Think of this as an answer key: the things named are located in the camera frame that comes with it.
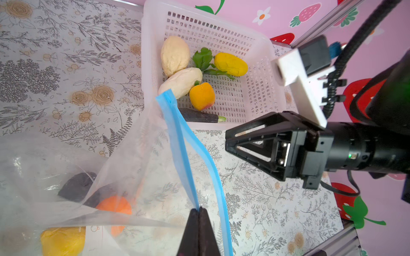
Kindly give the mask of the orange toy tangerine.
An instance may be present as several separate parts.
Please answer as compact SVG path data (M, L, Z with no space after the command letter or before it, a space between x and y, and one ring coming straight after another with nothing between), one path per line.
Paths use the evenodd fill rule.
M132 207L125 197L122 196L111 196L102 200L96 209L102 211L110 211L123 214L132 214Z

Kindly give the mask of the white toy radish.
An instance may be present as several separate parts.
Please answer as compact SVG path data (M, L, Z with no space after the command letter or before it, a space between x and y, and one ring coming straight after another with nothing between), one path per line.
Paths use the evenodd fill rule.
M186 68L169 77L159 88L158 94L172 90L176 99L189 93L196 82L201 83L203 73L199 68Z

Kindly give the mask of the dark brown toy fruit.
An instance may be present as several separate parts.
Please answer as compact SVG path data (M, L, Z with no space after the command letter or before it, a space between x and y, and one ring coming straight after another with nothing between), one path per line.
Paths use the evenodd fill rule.
M71 202L81 203L93 185L97 174L94 172L82 172L70 178L58 192L58 196ZM96 208L101 200L101 191L98 189L84 205Z

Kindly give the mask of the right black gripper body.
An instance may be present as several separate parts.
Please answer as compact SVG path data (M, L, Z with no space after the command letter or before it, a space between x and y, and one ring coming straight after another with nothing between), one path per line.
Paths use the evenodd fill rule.
M281 123L275 138L275 178L303 180L304 189L317 189L325 170L334 134L304 123Z

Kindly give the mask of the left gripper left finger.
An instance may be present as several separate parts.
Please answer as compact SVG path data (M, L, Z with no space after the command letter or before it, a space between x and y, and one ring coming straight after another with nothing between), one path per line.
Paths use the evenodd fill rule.
M199 250L199 222L200 216L197 209L192 209L185 226L177 256L198 256Z

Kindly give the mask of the dark purple toy eggplant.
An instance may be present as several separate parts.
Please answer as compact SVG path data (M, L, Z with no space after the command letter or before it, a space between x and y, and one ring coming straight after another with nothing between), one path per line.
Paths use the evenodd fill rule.
M187 122L221 123L226 121L226 117L199 112L188 108L179 108L179 111Z

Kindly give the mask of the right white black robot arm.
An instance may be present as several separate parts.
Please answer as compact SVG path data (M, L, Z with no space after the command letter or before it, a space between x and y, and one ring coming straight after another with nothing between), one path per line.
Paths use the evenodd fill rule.
M355 122L329 122L346 100L337 88L348 61L398 5L383 1L333 61L325 36L274 61L279 84L288 86L297 112L268 113L226 131L225 150L271 177L299 178L303 188L339 190L322 181L325 171L366 171L378 179L410 172L410 56L372 78L352 99Z

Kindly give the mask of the yellow orange toy fruit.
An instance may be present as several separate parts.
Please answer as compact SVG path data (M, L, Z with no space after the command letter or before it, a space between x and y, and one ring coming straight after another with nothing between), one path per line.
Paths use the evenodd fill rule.
M192 87L189 96L192 106L198 111L210 108L216 100L215 92L209 83L202 83Z

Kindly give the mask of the clear zip top bag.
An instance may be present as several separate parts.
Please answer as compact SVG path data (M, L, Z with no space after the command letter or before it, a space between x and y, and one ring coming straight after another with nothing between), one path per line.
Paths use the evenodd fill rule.
M81 203L58 196L82 172L97 177ZM132 214L85 206L122 196ZM176 256L190 211L207 210L221 256L233 255L228 209L214 160L180 113L158 95L110 157L40 133L1 138L1 255L43 256L49 228L85 227L79 256Z

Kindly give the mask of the white plastic basket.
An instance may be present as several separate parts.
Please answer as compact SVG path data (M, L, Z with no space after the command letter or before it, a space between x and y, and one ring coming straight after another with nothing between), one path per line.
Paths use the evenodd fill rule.
M227 130L270 112L287 109L275 60L288 48L263 34L174 1L146 1L142 19L142 91L153 106L167 80L161 49L170 37L188 45L189 69L212 86L215 102L206 113L220 123L191 122L198 130Z

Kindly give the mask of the beige toy potato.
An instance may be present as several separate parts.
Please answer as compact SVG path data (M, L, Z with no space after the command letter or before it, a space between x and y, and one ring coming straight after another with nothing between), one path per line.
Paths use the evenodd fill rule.
M190 48L183 39L178 36L170 36L165 40L161 49L161 64L168 77L185 69L190 58Z

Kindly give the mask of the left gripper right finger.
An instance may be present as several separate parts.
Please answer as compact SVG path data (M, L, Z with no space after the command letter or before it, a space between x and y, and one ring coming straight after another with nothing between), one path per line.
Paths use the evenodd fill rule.
M221 256L208 212L203 207L199 209L199 255Z

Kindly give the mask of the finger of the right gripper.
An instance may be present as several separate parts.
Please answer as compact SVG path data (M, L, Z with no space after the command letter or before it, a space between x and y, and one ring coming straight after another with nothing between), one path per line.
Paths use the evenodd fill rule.
M225 133L225 149L236 150L237 146L250 144L257 148L267 141L293 143L298 135L305 139L309 131L317 132L320 126L295 112L271 112Z
M260 140L242 143L237 140L227 141L225 150L279 181L287 178L287 141Z

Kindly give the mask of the yellow toy lemon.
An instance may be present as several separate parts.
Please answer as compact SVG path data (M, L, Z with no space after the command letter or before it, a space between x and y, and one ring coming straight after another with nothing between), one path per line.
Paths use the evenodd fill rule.
M45 230L41 236L44 256L78 256L85 245L85 227L59 227Z

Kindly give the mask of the right aluminium corner post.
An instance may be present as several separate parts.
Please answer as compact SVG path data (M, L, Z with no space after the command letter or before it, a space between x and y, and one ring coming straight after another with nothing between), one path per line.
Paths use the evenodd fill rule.
M364 0L346 0L338 5L334 10L322 18L318 23L316 23L311 29L309 29L303 36L296 40L291 48L297 48L311 39L323 34L327 29L331 28L337 21L341 20L344 16L358 7Z

